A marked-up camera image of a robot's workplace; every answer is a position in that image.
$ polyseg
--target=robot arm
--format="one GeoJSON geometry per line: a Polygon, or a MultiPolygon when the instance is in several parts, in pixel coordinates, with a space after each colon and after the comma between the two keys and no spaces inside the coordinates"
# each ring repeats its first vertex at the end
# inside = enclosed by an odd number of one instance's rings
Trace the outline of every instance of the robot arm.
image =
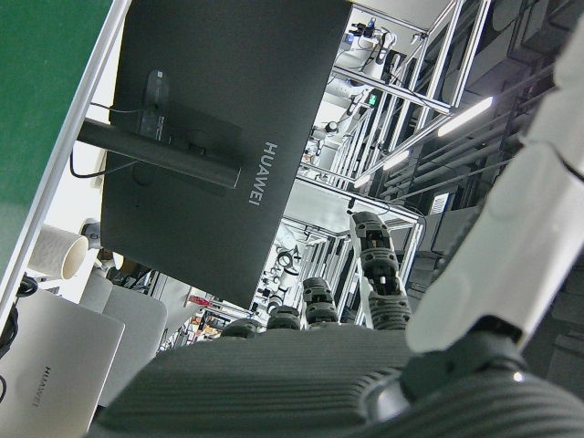
{"type": "Polygon", "coordinates": [[[371,212],[350,217],[351,241],[360,257],[360,297],[366,325],[403,330],[412,311],[398,277],[400,266],[387,226],[371,212]]]}
{"type": "Polygon", "coordinates": [[[584,22],[558,61],[558,90],[490,193],[406,330],[416,352],[445,350],[485,318],[523,347],[584,242],[584,22]]]}

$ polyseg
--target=robotic hand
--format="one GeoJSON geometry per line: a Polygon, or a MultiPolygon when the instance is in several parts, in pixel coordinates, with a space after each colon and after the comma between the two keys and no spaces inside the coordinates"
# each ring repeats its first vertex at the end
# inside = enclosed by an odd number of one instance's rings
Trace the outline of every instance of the robotic hand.
{"type": "Polygon", "coordinates": [[[404,330],[412,311],[398,273],[387,226],[371,212],[350,217],[355,256],[360,257],[360,296],[367,327],[404,330]]]}

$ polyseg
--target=green board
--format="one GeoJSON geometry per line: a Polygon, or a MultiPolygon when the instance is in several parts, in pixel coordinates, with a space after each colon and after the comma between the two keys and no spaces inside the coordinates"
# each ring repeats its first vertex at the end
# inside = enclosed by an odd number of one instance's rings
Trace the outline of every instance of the green board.
{"type": "Polygon", "coordinates": [[[0,1],[0,276],[111,4],[0,1]]]}

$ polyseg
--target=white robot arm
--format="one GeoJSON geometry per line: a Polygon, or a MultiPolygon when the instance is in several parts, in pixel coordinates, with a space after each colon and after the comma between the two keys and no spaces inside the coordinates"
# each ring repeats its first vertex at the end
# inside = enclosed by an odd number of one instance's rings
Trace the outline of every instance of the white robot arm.
{"type": "Polygon", "coordinates": [[[416,352],[445,350],[482,318],[520,333],[545,314],[584,242],[584,22],[558,61],[522,150],[488,196],[406,330],[416,352]]]}

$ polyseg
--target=aluminum frame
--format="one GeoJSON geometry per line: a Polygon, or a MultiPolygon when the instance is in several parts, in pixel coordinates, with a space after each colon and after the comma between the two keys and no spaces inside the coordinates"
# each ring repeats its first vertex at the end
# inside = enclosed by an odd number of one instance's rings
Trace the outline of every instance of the aluminum frame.
{"type": "Polygon", "coordinates": [[[335,157],[335,160],[333,160],[333,167],[331,168],[330,171],[319,168],[318,166],[311,166],[310,168],[314,171],[322,172],[325,174],[329,174],[330,176],[333,176],[333,178],[331,178],[330,180],[331,184],[336,185],[337,187],[340,186],[341,188],[347,188],[349,183],[354,184],[359,178],[374,174],[378,169],[380,169],[383,166],[383,164],[387,160],[411,148],[418,141],[432,134],[435,130],[444,125],[445,122],[448,121],[450,117],[454,114],[454,110],[456,110],[460,105],[464,93],[464,87],[468,80],[470,68],[475,59],[476,49],[478,47],[480,36],[482,35],[483,32],[490,4],[491,0],[481,0],[478,6],[471,35],[468,42],[466,43],[463,61],[459,71],[458,78],[456,80],[454,93],[449,102],[441,102],[440,100],[435,99],[434,95],[435,92],[437,91],[438,84],[440,83],[440,80],[443,75],[444,64],[454,39],[454,32],[456,30],[456,25],[458,24],[458,20],[461,15],[464,0],[451,0],[442,10],[442,12],[436,17],[433,24],[428,29],[413,25],[412,23],[409,23],[405,20],[400,20],[399,18],[389,16],[383,13],[382,11],[378,11],[376,9],[364,5],[354,4],[353,9],[357,9],[360,10],[361,12],[372,14],[373,16],[387,20],[397,26],[406,27],[414,32],[420,33],[423,36],[422,40],[420,41],[420,43],[418,43],[418,45],[412,51],[412,53],[410,53],[402,61],[401,65],[396,69],[395,71],[395,76],[397,77],[396,82],[403,81],[405,73],[409,68],[409,65],[415,58],[416,65],[414,66],[414,70],[412,72],[412,76],[408,83],[407,88],[394,83],[385,84],[376,79],[368,78],[367,76],[360,74],[358,72],[351,71],[347,68],[334,66],[331,72],[332,74],[337,74],[344,76],[346,78],[357,80],[359,83],[369,85],[371,87],[374,87],[375,89],[381,90],[383,92],[381,96],[383,105],[385,104],[385,101],[387,100],[388,96],[391,96],[390,102],[383,122],[381,122],[382,106],[379,106],[380,110],[375,115],[373,123],[369,127],[369,132],[362,136],[363,140],[367,138],[367,142],[365,144],[365,149],[363,150],[361,156],[361,161],[359,162],[356,168],[354,167],[354,162],[356,161],[356,157],[359,155],[361,145],[363,144],[362,141],[360,140],[362,132],[360,132],[359,141],[356,141],[355,139],[355,137],[357,136],[353,136],[351,144],[347,145],[347,147],[344,147],[343,151],[340,152],[340,157],[339,158],[335,157]],[[436,59],[436,64],[430,79],[428,91],[425,95],[416,93],[414,92],[414,90],[419,80],[420,71],[422,70],[422,64],[425,57],[426,49],[430,41],[433,39],[433,36],[436,36],[438,32],[442,30],[443,22],[446,19],[448,19],[448,25],[446,28],[444,38],[442,40],[442,45],[440,47],[438,58],[436,59]],[[379,159],[381,154],[379,147],[376,147],[375,150],[371,152],[371,145],[374,144],[374,142],[377,146],[385,143],[388,135],[389,126],[391,125],[391,122],[395,115],[393,113],[395,107],[397,106],[398,99],[403,100],[403,105],[399,112],[399,116],[396,122],[396,126],[393,130],[393,134],[391,135],[391,140],[389,144],[390,154],[379,159]],[[420,105],[422,107],[420,117],[416,122],[416,131],[411,137],[398,144],[403,128],[409,121],[408,110],[412,103],[420,105]],[[431,115],[431,111],[437,112],[439,115],[437,117],[434,117],[432,120],[428,121],[431,115]],[[381,123],[380,135],[376,138],[377,129],[379,128],[380,123],[381,123]],[[350,154],[351,156],[349,157],[349,165],[347,165],[348,155],[350,154]]]}

